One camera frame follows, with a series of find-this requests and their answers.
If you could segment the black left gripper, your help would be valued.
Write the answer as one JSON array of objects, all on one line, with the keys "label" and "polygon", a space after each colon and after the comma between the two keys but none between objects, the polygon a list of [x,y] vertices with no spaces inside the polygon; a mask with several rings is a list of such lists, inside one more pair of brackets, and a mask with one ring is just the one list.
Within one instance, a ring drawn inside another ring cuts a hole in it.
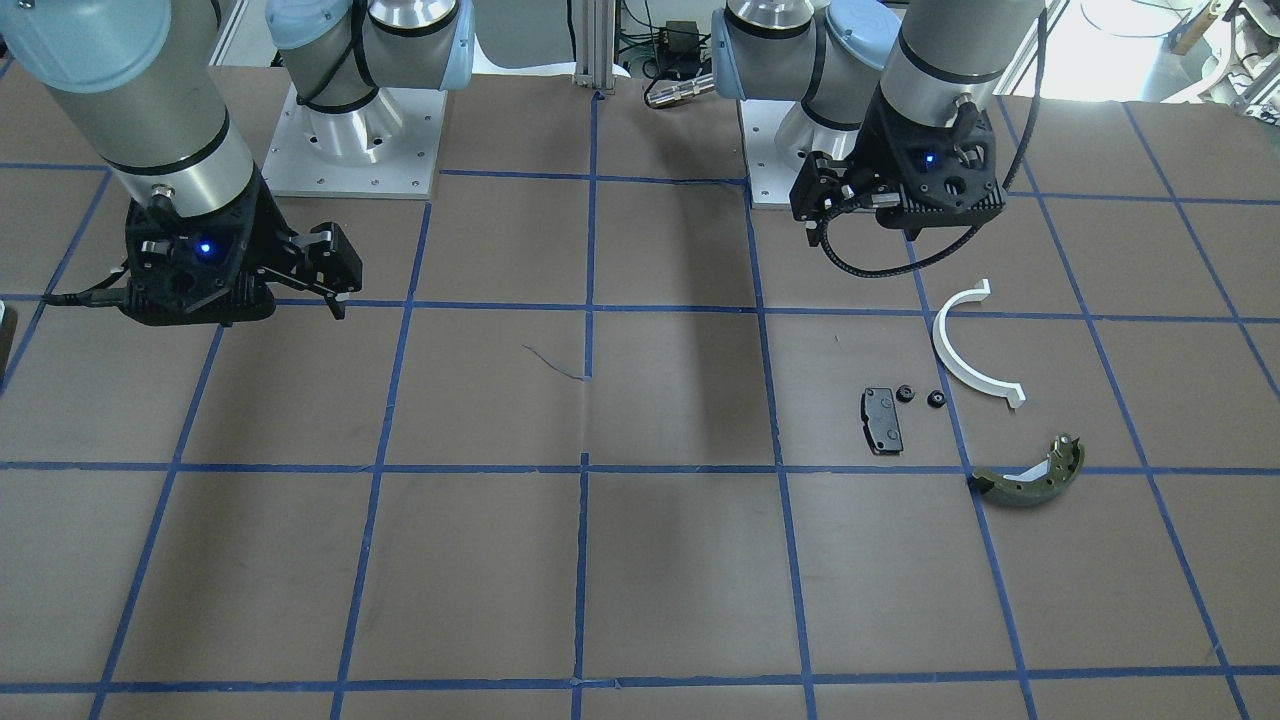
[{"label": "black left gripper", "polygon": [[995,169],[987,111],[956,97],[951,126],[925,126],[895,109],[882,90],[870,100],[850,158],[808,152],[790,190],[790,210],[812,247],[829,249],[831,222],[872,210],[881,225],[909,231],[983,225],[1007,193]]}]

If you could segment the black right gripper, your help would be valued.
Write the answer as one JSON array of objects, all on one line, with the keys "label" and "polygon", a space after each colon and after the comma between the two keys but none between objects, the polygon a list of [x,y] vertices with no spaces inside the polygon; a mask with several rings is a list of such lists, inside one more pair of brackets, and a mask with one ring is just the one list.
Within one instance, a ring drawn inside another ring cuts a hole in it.
[{"label": "black right gripper", "polygon": [[145,325],[234,324],[270,316],[269,283],[320,296],[335,320],[364,287],[364,261],[337,223],[288,227],[256,170],[229,205],[163,225],[140,202],[125,214],[129,277],[122,314]]}]

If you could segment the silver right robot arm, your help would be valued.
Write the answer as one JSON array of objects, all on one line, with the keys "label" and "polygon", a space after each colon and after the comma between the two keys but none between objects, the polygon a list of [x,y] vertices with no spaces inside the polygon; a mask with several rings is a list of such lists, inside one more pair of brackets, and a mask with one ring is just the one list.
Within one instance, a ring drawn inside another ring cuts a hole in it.
[{"label": "silver right robot arm", "polygon": [[[219,1],[5,1],[3,41],[131,196],[125,259],[46,293],[152,327],[260,322],[273,284],[335,319],[364,264],[334,222],[293,231],[215,86]],[[458,91],[474,73],[470,1],[270,1],[300,138],[328,170],[420,158],[398,91]]]}]

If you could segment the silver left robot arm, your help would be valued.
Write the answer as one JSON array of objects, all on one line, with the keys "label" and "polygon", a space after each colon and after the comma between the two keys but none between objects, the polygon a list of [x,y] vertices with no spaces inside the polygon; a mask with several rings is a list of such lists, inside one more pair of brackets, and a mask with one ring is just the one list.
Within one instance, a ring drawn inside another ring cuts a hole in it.
[{"label": "silver left robot arm", "polygon": [[850,149],[808,149],[788,191],[819,246],[838,217],[869,211],[919,234],[980,227],[1006,208],[988,104],[1042,1],[727,1],[710,23],[717,91],[788,101]]}]

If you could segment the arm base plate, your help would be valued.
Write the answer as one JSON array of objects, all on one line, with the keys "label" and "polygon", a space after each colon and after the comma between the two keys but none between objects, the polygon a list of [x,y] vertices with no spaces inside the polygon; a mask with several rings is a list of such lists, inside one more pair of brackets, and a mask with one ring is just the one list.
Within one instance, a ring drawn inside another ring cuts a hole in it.
[{"label": "arm base plate", "polygon": [[326,114],[288,92],[262,177],[278,197],[428,200],[448,97],[381,88],[365,108]]},{"label": "arm base plate", "polygon": [[739,113],[755,209],[787,211],[804,158],[818,150],[842,160],[859,136],[858,129],[833,129],[813,120],[794,101],[745,100],[739,102]]}]

